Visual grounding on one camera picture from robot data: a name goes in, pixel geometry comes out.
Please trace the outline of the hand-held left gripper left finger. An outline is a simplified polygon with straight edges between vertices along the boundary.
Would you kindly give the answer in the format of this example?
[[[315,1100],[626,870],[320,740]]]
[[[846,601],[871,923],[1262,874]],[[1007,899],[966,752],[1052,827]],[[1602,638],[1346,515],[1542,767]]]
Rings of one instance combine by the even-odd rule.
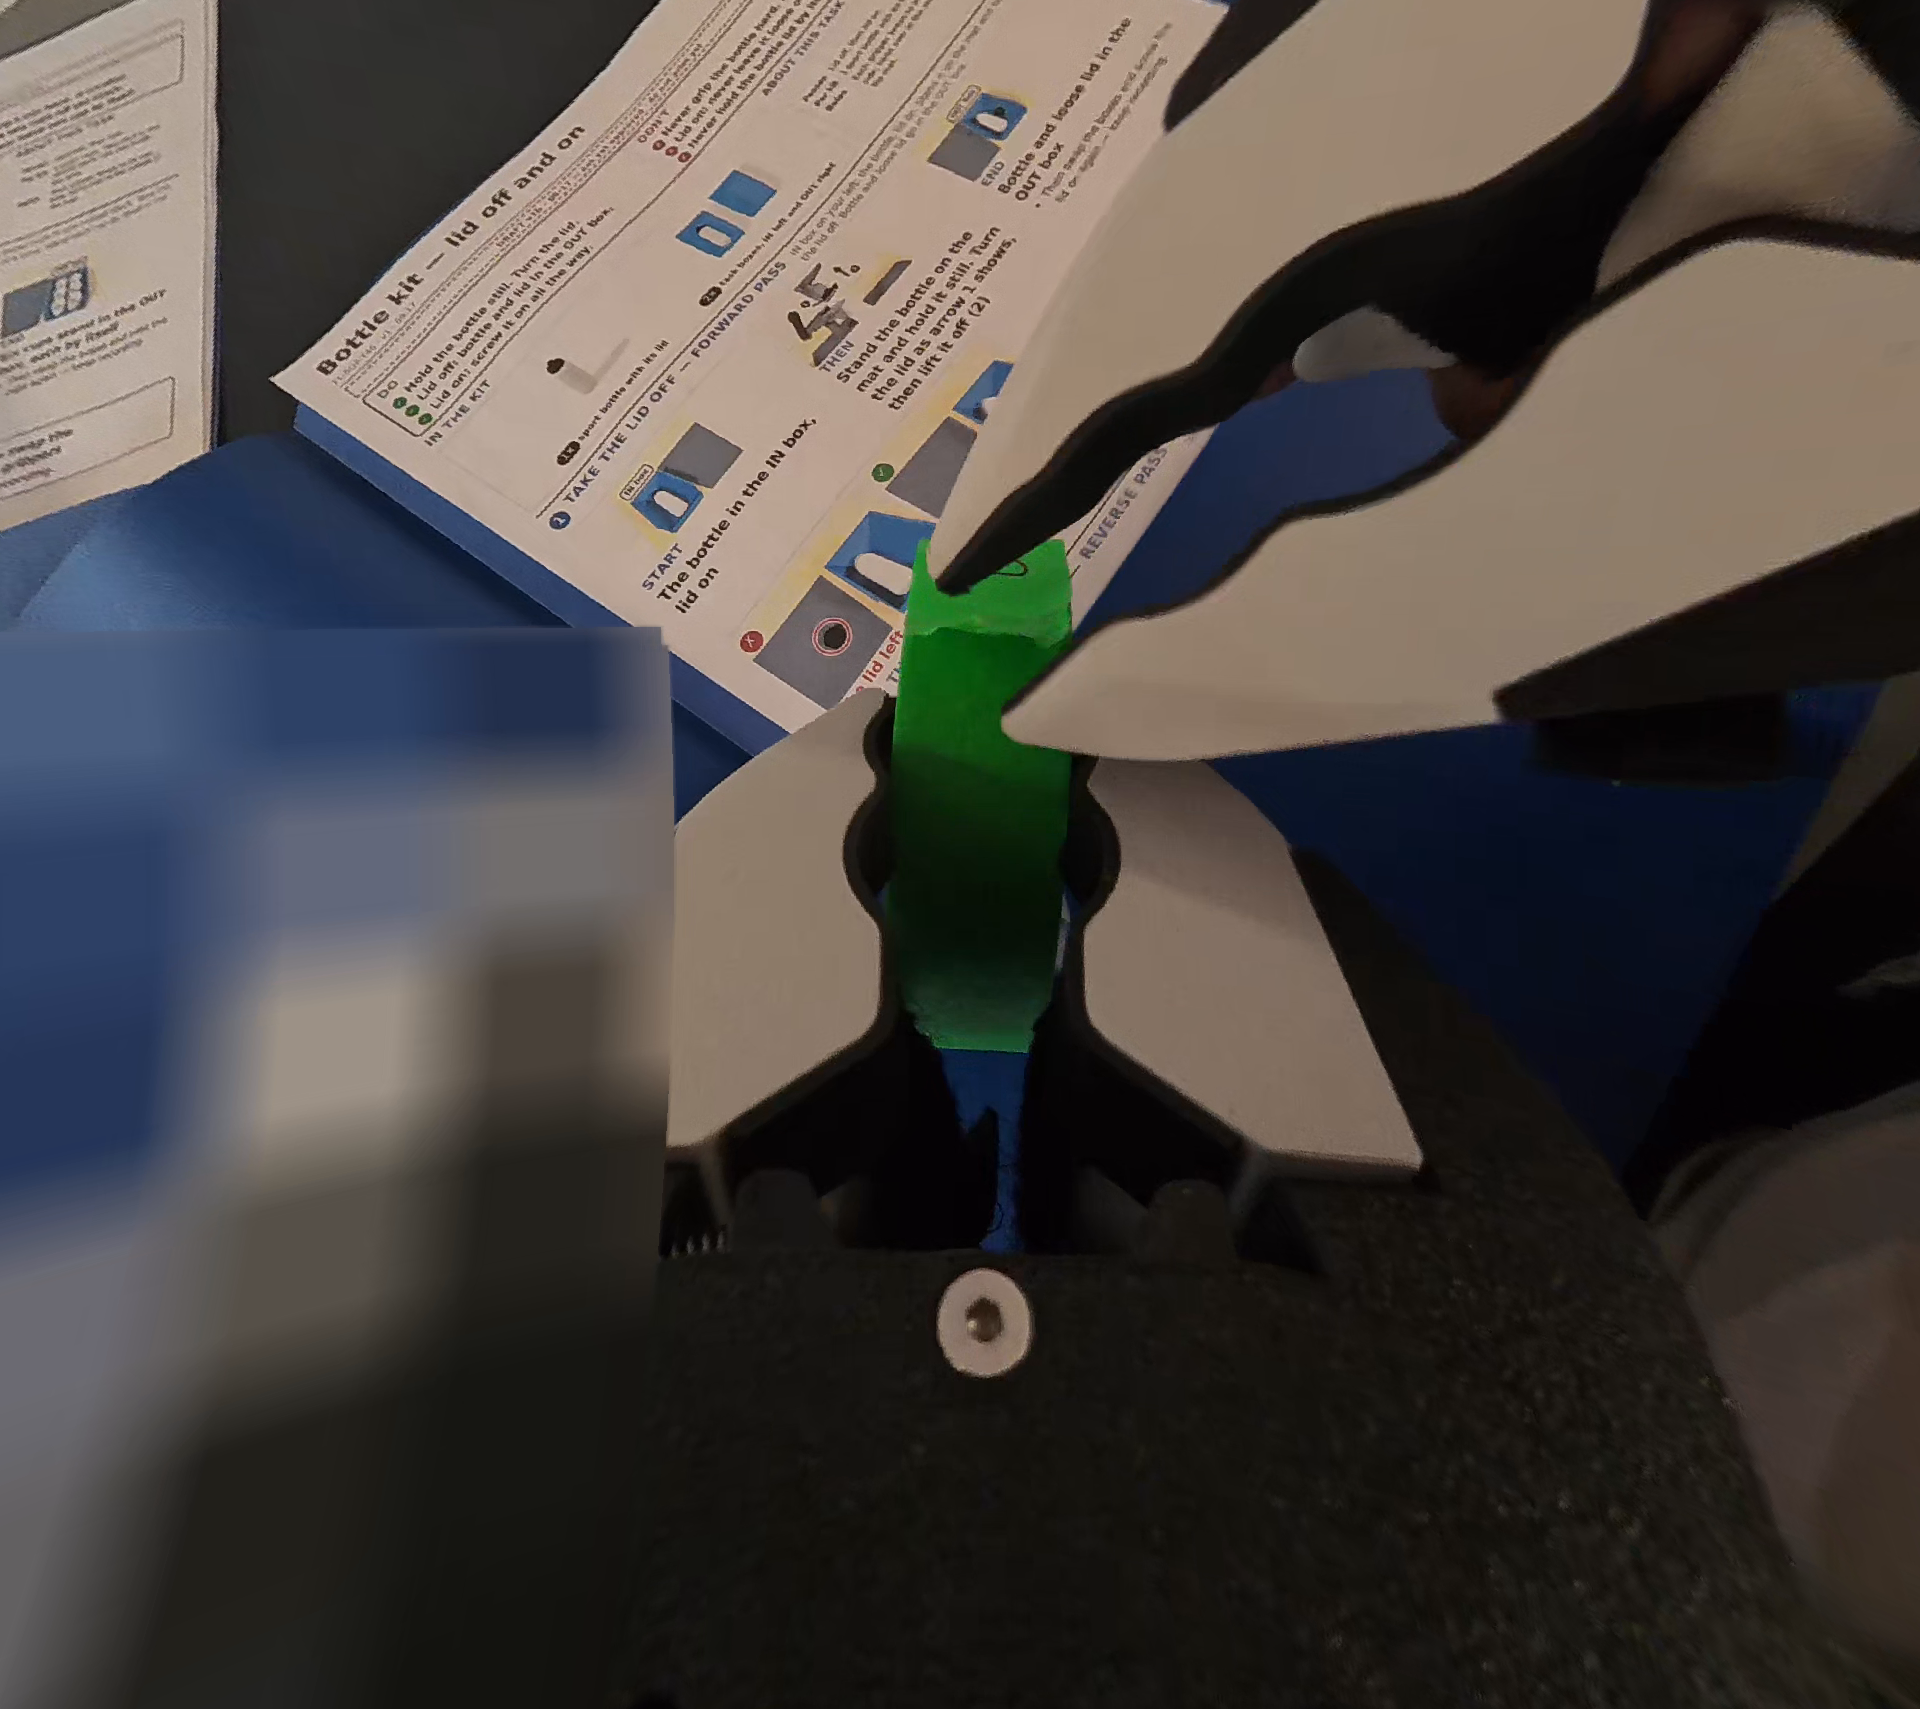
[[[861,870],[879,722],[879,698],[839,702],[679,827],[667,1154],[713,1198],[871,1182],[903,1118],[907,1030]]]

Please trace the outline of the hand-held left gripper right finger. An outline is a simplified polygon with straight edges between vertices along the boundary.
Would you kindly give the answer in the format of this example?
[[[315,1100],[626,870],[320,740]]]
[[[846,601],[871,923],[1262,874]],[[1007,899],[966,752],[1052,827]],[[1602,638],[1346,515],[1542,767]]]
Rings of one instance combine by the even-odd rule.
[[[1207,763],[1075,794],[1052,1154],[1110,1187],[1406,1182],[1423,1141],[1286,835]]]

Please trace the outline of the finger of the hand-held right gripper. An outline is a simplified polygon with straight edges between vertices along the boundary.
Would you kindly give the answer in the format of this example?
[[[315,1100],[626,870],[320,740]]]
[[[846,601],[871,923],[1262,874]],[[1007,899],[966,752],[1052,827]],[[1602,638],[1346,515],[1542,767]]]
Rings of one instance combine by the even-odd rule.
[[[939,590],[977,590],[1079,526],[1115,479],[1197,426],[1254,412],[1199,462],[1199,526],[1152,590],[1208,590],[1286,518],[1394,496],[1457,462],[1369,474],[1329,403],[1257,403],[1305,338],[1385,308],[1503,329],[1550,288],[1559,244],[1497,253],[1633,126],[1653,0],[1237,0],[1187,66],[1166,137],[1040,311],[932,539]]]
[[[1477,445],[1104,624],[1005,724],[1190,763],[1916,673],[1916,322],[1916,253],[1716,239]]]

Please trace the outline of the green tape strip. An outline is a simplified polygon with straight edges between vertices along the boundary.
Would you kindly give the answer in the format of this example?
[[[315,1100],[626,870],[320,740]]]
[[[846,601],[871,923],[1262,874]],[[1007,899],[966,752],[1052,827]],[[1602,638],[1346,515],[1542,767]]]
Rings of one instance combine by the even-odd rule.
[[[939,1050],[1025,1055],[1052,1003],[1069,752],[1005,733],[1005,704],[1069,642],[1052,539],[966,598],[919,556],[895,704],[883,894],[899,995]]]

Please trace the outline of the person's torso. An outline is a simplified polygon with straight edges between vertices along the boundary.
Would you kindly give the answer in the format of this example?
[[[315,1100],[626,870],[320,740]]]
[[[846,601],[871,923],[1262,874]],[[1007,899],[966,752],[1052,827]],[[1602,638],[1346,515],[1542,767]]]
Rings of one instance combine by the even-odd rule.
[[[1626,1164],[1793,1565],[1920,1683],[1920,775],[1761,911]]]

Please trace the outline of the printed cup instruction sheet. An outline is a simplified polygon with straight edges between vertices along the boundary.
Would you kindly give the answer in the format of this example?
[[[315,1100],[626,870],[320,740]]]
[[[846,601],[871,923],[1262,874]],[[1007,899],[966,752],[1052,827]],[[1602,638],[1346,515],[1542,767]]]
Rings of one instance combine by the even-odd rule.
[[[0,66],[0,528],[218,426],[218,0],[128,0]]]

